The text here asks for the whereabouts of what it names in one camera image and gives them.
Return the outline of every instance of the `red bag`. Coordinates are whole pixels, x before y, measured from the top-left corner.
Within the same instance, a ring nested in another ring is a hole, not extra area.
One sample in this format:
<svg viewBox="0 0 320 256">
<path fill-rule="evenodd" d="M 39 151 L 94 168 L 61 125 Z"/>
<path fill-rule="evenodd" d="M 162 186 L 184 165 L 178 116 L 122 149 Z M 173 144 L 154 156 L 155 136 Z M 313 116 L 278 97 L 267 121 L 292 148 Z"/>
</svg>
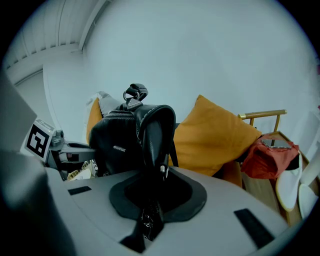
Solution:
<svg viewBox="0 0 320 256">
<path fill-rule="evenodd" d="M 249 148 L 241 171 L 255 179 L 275 179 L 299 154 L 299 146 L 288 141 L 291 148 L 270 148 L 262 143 L 263 139 L 278 140 L 272 135 L 264 135 L 257 139 Z"/>
</svg>

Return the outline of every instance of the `white wall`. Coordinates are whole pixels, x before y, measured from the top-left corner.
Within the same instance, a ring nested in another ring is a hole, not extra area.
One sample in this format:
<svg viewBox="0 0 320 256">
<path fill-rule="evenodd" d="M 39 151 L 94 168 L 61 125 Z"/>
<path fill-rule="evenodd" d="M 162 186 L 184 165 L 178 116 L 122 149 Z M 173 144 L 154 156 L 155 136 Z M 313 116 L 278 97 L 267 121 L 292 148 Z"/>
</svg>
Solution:
<svg viewBox="0 0 320 256">
<path fill-rule="evenodd" d="M 97 92 L 81 51 L 65 53 L 43 64 L 45 93 L 53 122 L 69 141 L 82 141 L 85 103 Z"/>
<path fill-rule="evenodd" d="M 198 94 L 234 114 L 287 109 L 279 129 L 300 141 L 319 105 L 315 53 L 273 1 L 117 0 L 86 47 L 94 84 L 122 100 L 131 83 L 146 104 L 168 104 L 181 122 Z M 255 121 L 273 131 L 275 118 Z"/>
</svg>

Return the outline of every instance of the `gold metal frame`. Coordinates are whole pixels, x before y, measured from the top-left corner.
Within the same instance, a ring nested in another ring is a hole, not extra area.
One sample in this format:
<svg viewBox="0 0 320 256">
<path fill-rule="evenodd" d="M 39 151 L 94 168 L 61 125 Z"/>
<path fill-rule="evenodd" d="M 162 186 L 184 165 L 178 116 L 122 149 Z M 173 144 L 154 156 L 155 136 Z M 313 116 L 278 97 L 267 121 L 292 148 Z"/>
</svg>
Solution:
<svg viewBox="0 0 320 256">
<path fill-rule="evenodd" d="M 276 132 L 278 130 L 280 115 L 285 115 L 286 113 L 287 113 L 287 111 L 285 109 L 280 109 L 280 110 L 272 110 L 272 111 L 262 111 L 262 112 L 238 114 L 238 118 L 241 118 L 242 120 L 250 119 L 250 125 L 254 126 L 255 118 L 276 116 L 275 126 L 274 126 L 274 130 L 273 130 L 273 132 Z"/>
</svg>

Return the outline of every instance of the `black rectangular slot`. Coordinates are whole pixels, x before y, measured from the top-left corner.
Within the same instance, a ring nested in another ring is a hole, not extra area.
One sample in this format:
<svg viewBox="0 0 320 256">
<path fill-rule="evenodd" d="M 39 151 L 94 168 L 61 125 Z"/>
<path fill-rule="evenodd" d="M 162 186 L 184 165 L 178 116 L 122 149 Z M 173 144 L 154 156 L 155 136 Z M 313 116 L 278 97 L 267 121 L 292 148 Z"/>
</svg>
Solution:
<svg viewBox="0 0 320 256">
<path fill-rule="evenodd" d="M 81 187 L 69 189 L 68 191 L 69 191 L 69 194 L 70 194 L 71 196 L 73 196 L 73 195 L 76 195 L 76 194 L 79 194 L 79 193 L 87 192 L 87 191 L 89 191 L 89 190 L 91 190 L 90 187 L 88 187 L 88 186 L 81 186 Z"/>
<path fill-rule="evenodd" d="M 236 210 L 234 214 L 258 249 L 264 247 L 275 239 L 249 209 Z"/>
</svg>

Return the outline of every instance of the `mustard cushion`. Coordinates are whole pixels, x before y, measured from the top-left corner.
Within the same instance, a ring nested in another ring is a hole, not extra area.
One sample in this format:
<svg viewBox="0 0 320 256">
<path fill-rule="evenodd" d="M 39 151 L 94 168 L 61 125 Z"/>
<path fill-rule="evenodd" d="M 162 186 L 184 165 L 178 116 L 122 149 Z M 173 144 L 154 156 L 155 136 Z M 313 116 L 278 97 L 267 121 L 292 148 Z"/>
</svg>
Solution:
<svg viewBox="0 0 320 256">
<path fill-rule="evenodd" d="M 240 157 L 260 135 L 233 113 L 199 95 L 173 140 L 179 167 L 212 176 L 223 164 Z"/>
<path fill-rule="evenodd" d="M 96 98 L 92 104 L 88 124 L 86 126 L 86 142 L 89 144 L 89 134 L 91 129 L 102 119 L 101 110 L 99 106 L 99 99 Z"/>
</svg>

